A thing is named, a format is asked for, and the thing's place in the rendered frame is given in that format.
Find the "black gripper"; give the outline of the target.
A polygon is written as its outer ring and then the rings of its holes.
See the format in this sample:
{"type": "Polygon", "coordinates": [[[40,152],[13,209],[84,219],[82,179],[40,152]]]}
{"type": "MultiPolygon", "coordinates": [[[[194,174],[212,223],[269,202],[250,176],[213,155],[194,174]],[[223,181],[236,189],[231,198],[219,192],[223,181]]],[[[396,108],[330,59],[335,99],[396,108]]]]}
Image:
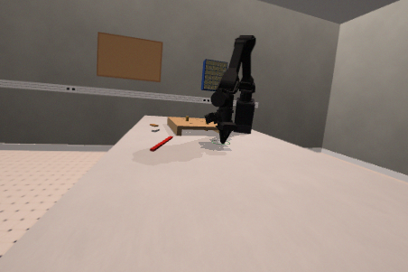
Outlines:
{"type": "Polygon", "coordinates": [[[233,108],[219,107],[218,109],[221,112],[221,122],[214,121],[214,124],[218,124],[216,128],[219,131],[220,143],[224,145],[231,132],[237,131],[237,125],[232,120],[233,108]]]}

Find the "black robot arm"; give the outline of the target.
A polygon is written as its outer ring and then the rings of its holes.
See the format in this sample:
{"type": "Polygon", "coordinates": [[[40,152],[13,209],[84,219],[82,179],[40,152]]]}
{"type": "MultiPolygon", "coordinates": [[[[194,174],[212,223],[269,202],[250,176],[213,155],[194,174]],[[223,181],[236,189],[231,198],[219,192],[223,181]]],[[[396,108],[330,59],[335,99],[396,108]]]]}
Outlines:
{"type": "MultiPolygon", "coordinates": [[[[238,89],[239,91],[241,91],[239,98],[240,101],[242,101],[243,103],[253,102],[252,93],[255,93],[255,84],[254,79],[251,76],[250,53],[254,49],[253,48],[254,46],[255,37],[253,35],[240,35],[239,38],[236,38],[234,43],[234,50],[232,53],[228,69],[223,74],[222,79],[220,80],[216,88],[216,92],[214,92],[211,96],[210,100],[213,106],[232,108],[234,101],[234,97],[232,95],[236,94],[238,89]],[[239,83],[239,77],[237,74],[239,73],[241,62],[242,62],[242,79],[240,80],[239,83]]],[[[212,112],[205,115],[207,124],[214,121],[221,122],[221,112],[219,111],[220,110],[217,109],[217,112],[215,113],[212,112]]]]}

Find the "tan wooden board with holes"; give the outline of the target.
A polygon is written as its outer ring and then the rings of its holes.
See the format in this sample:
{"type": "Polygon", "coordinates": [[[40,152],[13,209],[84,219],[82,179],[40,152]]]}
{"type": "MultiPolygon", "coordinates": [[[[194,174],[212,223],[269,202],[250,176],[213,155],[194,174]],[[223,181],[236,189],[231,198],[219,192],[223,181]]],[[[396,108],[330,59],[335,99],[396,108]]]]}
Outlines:
{"type": "Polygon", "coordinates": [[[214,124],[214,122],[207,124],[205,118],[168,117],[167,124],[172,129],[176,136],[181,136],[182,129],[205,130],[205,131],[213,130],[219,133],[218,129],[215,127],[218,124],[214,124]]]}

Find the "red flat bar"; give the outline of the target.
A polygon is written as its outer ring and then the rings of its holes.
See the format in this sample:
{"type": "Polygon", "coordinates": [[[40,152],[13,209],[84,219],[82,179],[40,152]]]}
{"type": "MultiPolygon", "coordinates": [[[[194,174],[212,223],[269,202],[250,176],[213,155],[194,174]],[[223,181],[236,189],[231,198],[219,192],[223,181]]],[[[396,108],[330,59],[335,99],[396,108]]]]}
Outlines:
{"type": "Polygon", "coordinates": [[[173,136],[169,136],[166,139],[164,139],[161,143],[155,145],[154,147],[152,147],[150,149],[150,151],[155,151],[157,150],[159,147],[161,147],[162,145],[164,145],[165,143],[167,143],[168,141],[170,141],[171,139],[173,139],[173,136]]]}

